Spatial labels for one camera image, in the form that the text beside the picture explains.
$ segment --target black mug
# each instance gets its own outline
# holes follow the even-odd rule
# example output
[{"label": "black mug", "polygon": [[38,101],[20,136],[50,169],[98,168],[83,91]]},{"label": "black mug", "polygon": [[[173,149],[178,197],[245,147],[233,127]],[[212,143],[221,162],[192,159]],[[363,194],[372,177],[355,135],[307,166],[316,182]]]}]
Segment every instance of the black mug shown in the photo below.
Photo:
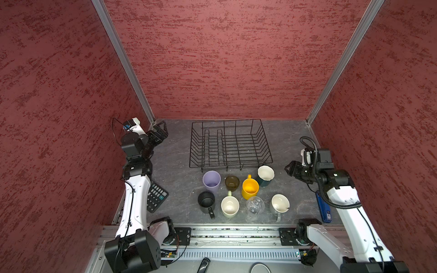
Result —
[{"label": "black mug", "polygon": [[197,202],[200,205],[200,210],[203,213],[208,213],[211,219],[215,219],[213,210],[215,209],[215,196],[212,192],[206,190],[199,194]]}]

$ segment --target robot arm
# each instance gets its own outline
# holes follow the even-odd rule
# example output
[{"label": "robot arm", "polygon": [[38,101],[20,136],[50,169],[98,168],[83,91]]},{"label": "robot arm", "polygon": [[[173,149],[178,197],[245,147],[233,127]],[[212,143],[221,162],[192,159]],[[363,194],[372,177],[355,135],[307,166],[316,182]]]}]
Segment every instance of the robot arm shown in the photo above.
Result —
[{"label": "robot arm", "polygon": [[[304,140],[309,140],[313,147]],[[317,219],[301,219],[296,235],[301,242],[318,245],[339,267],[341,272],[409,272],[404,262],[395,261],[367,217],[358,198],[357,190],[345,170],[336,170],[328,149],[317,149],[315,142],[302,137],[302,162],[292,161],[285,170],[308,184],[316,182],[322,199],[335,207],[352,244],[346,247],[329,234]]]},{"label": "robot arm", "polygon": [[137,118],[123,124],[127,133],[121,139],[126,153],[123,167],[126,195],[120,227],[114,240],[105,244],[104,253],[114,273],[150,272],[161,266],[160,246],[166,238],[175,236],[172,221],[162,218],[147,227],[147,194],[152,175],[153,148],[167,136],[165,122],[147,133]]}]

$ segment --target gray marble surface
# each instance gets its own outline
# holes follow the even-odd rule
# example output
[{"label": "gray marble surface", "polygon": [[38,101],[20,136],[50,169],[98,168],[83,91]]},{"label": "gray marble surface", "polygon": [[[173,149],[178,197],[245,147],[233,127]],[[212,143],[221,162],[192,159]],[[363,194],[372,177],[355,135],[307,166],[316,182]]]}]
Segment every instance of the gray marble surface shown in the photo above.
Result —
[{"label": "gray marble surface", "polygon": [[[264,213],[253,216],[246,209],[246,200],[241,195],[243,181],[251,174],[254,178],[257,168],[217,170],[222,181],[215,196],[215,220],[200,211],[197,203],[199,193],[205,190],[202,183],[203,174],[200,169],[189,168],[191,123],[194,120],[166,120],[169,136],[163,143],[155,147],[152,157],[152,179],[169,192],[168,198],[158,210],[147,219],[170,216],[173,223],[185,224],[276,224],[276,217],[270,213],[268,206],[275,194],[283,194],[290,201],[290,209],[283,215],[279,224],[295,224],[300,218],[317,218],[320,212],[315,194],[305,183],[290,177],[284,167],[292,160],[300,160],[303,148],[299,138],[309,136],[309,131],[303,121],[272,121],[265,120],[263,127],[273,157],[273,163],[268,164],[275,171],[275,178],[269,186],[260,188],[258,197],[266,205]],[[240,209],[234,218],[225,218],[220,209],[220,203],[227,196],[224,179],[235,175],[240,179],[239,188],[232,193],[240,203]],[[341,224],[337,211],[332,211],[332,224]]]}]

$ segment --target dark green mug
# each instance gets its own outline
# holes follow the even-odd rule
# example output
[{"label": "dark green mug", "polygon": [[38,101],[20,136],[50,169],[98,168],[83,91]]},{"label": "dark green mug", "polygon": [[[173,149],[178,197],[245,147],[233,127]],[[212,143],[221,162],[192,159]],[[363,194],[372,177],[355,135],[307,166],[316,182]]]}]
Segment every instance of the dark green mug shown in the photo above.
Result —
[{"label": "dark green mug", "polygon": [[255,180],[260,187],[266,187],[274,178],[274,170],[269,166],[261,166],[258,168],[258,175]]}]

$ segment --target gray mug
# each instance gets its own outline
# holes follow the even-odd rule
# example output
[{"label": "gray mug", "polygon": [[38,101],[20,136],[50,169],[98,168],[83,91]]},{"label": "gray mug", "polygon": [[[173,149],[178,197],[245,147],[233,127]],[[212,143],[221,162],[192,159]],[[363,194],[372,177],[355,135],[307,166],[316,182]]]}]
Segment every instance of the gray mug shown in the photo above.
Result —
[{"label": "gray mug", "polygon": [[199,197],[197,197],[197,202],[199,203],[200,210],[203,213],[209,214],[211,219],[215,219],[215,196],[212,192],[208,190],[202,192],[199,194]]},{"label": "gray mug", "polygon": [[290,202],[282,194],[276,194],[270,202],[270,211],[276,215],[276,222],[281,221],[281,215],[288,211]]}]

